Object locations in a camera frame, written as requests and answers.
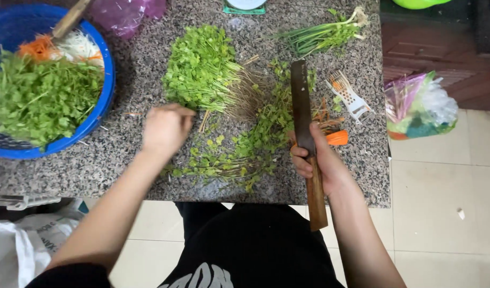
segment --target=person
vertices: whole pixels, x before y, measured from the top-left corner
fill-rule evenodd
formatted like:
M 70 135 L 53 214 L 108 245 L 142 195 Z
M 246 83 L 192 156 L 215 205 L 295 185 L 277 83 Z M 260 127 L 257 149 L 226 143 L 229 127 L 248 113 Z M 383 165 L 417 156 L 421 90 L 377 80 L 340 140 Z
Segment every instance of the person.
M 28 288 L 110 287 L 108 274 L 140 204 L 188 137 L 194 115 L 177 104 L 148 113 L 141 150 Z M 317 125 L 311 124 L 311 134 L 347 285 L 405 287 L 375 230 L 361 189 Z M 303 159 L 307 151 L 293 147 L 291 152 L 297 172 L 312 177 L 312 167 Z M 230 210 L 220 203 L 176 206 L 184 221 L 184 250 L 160 288 L 342 287 L 321 232 L 311 232 L 309 222 L 287 205 L 236 204 Z

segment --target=wooden cabinet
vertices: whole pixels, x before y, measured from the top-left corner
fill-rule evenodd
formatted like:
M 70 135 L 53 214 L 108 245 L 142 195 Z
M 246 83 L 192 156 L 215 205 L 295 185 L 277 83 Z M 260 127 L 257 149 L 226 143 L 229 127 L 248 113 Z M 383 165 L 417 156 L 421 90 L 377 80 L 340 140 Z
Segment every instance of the wooden cabinet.
M 436 71 L 460 108 L 490 110 L 490 56 L 476 54 L 466 26 L 382 23 L 384 82 Z

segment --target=tiled floor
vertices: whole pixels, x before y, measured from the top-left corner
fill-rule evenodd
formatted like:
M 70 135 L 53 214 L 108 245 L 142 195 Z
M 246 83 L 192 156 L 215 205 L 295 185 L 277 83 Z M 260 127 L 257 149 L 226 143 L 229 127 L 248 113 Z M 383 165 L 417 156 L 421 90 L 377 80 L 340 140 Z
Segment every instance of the tiled floor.
M 392 207 L 370 213 L 406 284 L 490 287 L 490 112 L 461 110 L 449 134 L 392 141 L 391 152 Z M 345 284 L 332 225 L 322 233 Z M 110 279 L 116 288 L 156 287 L 182 250 L 174 204 L 144 201 Z

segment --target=blue basket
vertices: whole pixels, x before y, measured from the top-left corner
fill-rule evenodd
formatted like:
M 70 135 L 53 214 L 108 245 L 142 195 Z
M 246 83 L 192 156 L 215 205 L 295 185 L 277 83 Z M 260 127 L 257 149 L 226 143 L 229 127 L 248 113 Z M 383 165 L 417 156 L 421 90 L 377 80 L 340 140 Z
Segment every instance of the blue basket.
M 24 4 L 0 8 L 0 44 L 5 50 L 16 51 L 18 45 L 23 42 L 35 40 L 36 34 L 50 33 L 51 28 L 54 27 L 66 13 L 67 9 L 46 4 Z M 73 145 L 99 125 L 99 122 L 108 110 L 114 95 L 114 61 L 112 60 L 105 41 L 94 26 L 83 20 L 78 26 L 78 29 L 92 36 L 94 42 L 101 50 L 105 65 L 103 89 L 95 108 L 87 119 L 76 128 L 75 134 L 72 137 L 64 137 L 48 144 L 43 153 L 39 151 L 39 148 L 33 147 L 28 142 L 16 141 L 11 137 L 0 133 L 0 157 L 30 159 L 56 153 Z

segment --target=white print on shirt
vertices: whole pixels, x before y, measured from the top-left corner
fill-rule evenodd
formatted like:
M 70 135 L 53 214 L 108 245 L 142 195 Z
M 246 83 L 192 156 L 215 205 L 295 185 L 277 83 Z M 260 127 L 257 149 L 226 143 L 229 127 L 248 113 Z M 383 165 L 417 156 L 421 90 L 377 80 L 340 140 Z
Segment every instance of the white print on shirt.
M 231 274 L 227 270 L 221 269 L 217 265 L 211 265 L 213 269 L 213 281 L 211 279 L 211 269 L 206 262 L 201 264 L 193 274 L 188 274 L 174 281 L 171 285 L 163 284 L 158 288 L 186 288 L 186 284 L 190 281 L 188 288 L 233 288 L 231 282 Z

